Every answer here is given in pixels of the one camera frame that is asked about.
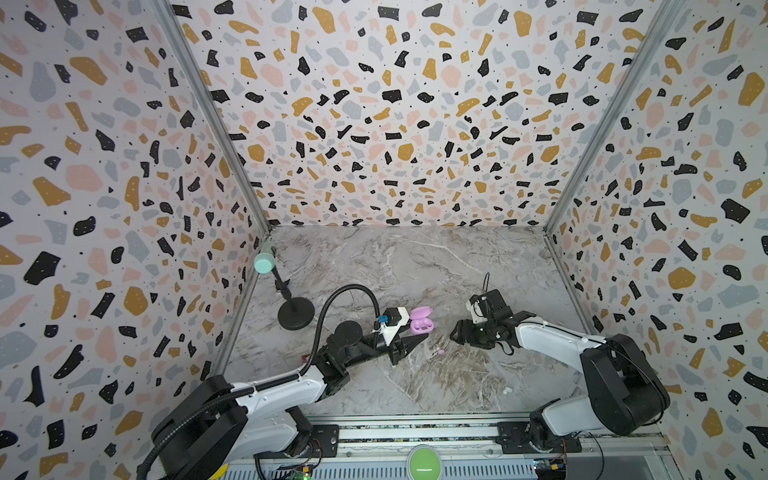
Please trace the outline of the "pink earbud charging case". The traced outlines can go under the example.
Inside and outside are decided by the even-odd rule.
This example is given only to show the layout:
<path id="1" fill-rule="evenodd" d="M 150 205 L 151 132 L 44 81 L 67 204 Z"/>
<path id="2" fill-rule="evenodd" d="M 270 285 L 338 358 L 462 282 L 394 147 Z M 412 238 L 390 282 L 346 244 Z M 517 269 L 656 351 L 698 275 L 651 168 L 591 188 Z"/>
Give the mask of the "pink earbud charging case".
<path id="1" fill-rule="evenodd" d="M 421 306 L 409 312 L 410 330 L 415 335 L 429 334 L 435 326 L 430 315 L 433 313 L 431 307 Z"/>

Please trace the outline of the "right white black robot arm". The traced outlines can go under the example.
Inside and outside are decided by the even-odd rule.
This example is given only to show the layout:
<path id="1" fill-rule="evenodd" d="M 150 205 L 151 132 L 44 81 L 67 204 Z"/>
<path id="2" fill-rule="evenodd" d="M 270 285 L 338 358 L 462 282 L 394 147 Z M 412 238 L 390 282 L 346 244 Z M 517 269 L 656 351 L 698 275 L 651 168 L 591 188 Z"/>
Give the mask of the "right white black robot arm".
<path id="1" fill-rule="evenodd" d="M 485 350 L 505 344 L 538 352 L 582 374 L 584 394 L 556 399 L 530 413 L 527 442 L 542 453 L 582 432 L 606 429 L 628 436 L 661 420 L 671 404 L 645 355 L 623 334 L 588 335 L 521 311 L 504 320 L 460 320 L 450 339 Z"/>

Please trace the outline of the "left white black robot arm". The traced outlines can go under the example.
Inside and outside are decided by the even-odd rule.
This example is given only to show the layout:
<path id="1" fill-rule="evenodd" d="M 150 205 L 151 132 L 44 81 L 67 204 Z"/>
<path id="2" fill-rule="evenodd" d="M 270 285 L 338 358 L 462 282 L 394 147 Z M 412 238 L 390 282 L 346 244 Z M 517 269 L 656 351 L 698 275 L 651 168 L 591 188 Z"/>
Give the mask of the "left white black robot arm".
<path id="1" fill-rule="evenodd" d="M 381 324 L 365 334 L 359 323 L 345 321 L 295 373 L 240 383 L 211 376 L 155 427 L 137 476 L 148 478 L 160 463 L 167 479 L 209 479 L 222 466 L 252 455 L 298 456 L 313 433 L 302 406 L 341 390 L 350 367 L 382 356 L 398 364 L 428 336 L 413 333 L 408 324 Z"/>

